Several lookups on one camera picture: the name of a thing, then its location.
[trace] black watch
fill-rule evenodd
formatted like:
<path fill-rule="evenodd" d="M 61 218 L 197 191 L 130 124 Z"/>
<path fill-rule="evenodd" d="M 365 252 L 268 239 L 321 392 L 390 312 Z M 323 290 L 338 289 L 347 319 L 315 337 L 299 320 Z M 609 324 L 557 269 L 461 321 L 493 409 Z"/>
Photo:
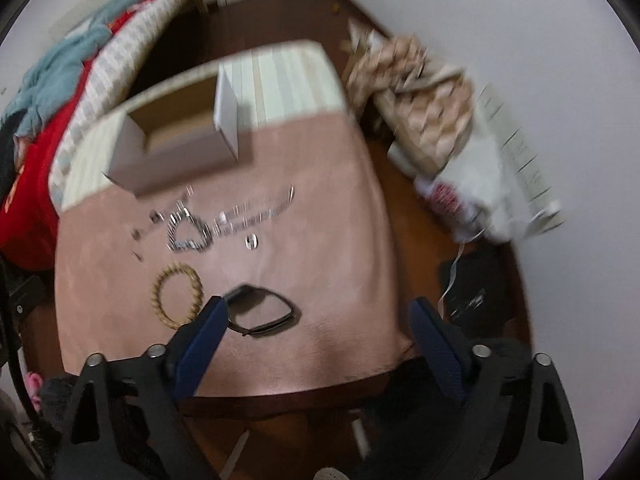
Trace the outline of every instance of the black watch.
<path fill-rule="evenodd" d="M 238 325 L 237 323 L 231 321 L 231 309 L 233 308 L 234 304 L 240 300 L 245 300 L 246 298 L 250 298 L 252 295 L 258 294 L 258 293 L 265 294 L 267 296 L 275 296 L 282 303 L 284 303 L 289 307 L 289 311 L 284 316 L 279 317 L 274 321 L 270 321 L 268 323 L 255 326 L 253 328 L 244 328 Z M 236 287 L 234 290 L 226 293 L 224 295 L 224 300 L 226 301 L 226 304 L 229 307 L 228 327 L 234 332 L 238 332 L 243 336 L 264 335 L 268 332 L 271 332 L 272 330 L 276 330 L 277 328 L 280 328 L 281 326 L 286 325 L 289 321 L 293 320 L 294 316 L 296 315 L 296 309 L 293 306 L 293 303 L 291 303 L 287 298 L 285 298 L 284 296 L 281 296 L 277 292 L 273 292 L 272 290 L 269 290 L 268 288 L 262 288 L 261 286 L 253 286 L 246 283 L 242 284 Z"/>

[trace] blue gripper pad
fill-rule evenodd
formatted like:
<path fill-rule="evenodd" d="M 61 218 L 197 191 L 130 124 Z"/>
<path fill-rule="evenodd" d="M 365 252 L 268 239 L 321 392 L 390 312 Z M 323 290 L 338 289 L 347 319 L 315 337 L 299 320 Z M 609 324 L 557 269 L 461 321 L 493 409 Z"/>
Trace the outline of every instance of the blue gripper pad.
<path fill-rule="evenodd" d="M 456 327 L 446 325 L 426 298 L 412 301 L 409 322 L 440 391 L 464 402 L 472 369 L 469 341 L 462 333 L 455 332 Z"/>
<path fill-rule="evenodd" d="M 173 390 L 175 400 L 194 396 L 222 336 L 225 335 L 227 325 L 226 301 L 223 298 L 213 297 L 193 323 L 181 327 L 180 330 L 197 328 L 197 332 L 189 334 L 190 342 L 175 364 Z"/>

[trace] white cardboard box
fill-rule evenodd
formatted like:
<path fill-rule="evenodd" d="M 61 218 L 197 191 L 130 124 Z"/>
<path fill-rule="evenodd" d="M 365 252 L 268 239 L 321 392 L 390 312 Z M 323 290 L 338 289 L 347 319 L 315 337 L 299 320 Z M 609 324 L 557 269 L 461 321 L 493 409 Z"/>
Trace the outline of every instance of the white cardboard box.
<path fill-rule="evenodd" d="M 106 177 L 135 195 L 238 161 L 238 102 L 224 72 L 124 117 Z"/>

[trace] pink cloth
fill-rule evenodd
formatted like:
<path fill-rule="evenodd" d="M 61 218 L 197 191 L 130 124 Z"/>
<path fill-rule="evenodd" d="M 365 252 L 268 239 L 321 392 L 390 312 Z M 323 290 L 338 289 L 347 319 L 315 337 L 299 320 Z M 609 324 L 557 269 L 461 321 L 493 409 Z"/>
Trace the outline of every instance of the pink cloth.
<path fill-rule="evenodd" d="M 92 352 L 128 358 L 172 337 L 151 309 L 150 288 L 178 261 L 196 269 L 206 299 L 251 283 L 283 294 L 301 314 L 294 326 L 260 338 L 227 331 L 198 396 L 299 392 L 397 366 L 410 341 L 399 328 L 388 218 L 360 131 L 347 115 L 327 114 L 240 137 L 238 166 L 190 182 L 192 213 L 211 223 L 222 210 L 291 185 L 295 197 L 276 218 L 215 238 L 203 253 L 169 251 L 164 226 L 139 242 L 130 235 L 184 184 L 139 200 L 111 186 L 61 216 L 56 311 L 68 372 L 79 373 Z M 244 246 L 249 233 L 258 237 L 254 251 Z M 167 314 L 182 319 L 190 302 L 187 277 L 169 279 Z"/>
<path fill-rule="evenodd" d="M 38 393 L 43 384 L 44 379 L 36 372 L 29 372 L 24 376 L 24 385 L 27 387 L 31 403 L 37 412 L 40 411 L 40 396 Z"/>

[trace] blue cloth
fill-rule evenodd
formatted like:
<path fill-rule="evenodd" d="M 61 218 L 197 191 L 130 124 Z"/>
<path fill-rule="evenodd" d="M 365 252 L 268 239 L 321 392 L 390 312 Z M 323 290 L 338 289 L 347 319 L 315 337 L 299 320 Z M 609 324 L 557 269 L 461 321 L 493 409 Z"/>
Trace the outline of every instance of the blue cloth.
<path fill-rule="evenodd" d="M 111 38 L 107 24 L 140 0 L 111 0 L 92 17 L 88 30 L 53 46 L 25 75 L 20 88 L 0 117 L 0 128 L 14 114 L 24 116 L 16 137 L 35 138 L 50 118 L 76 92 L 82 63 L 93 57 Z"/>

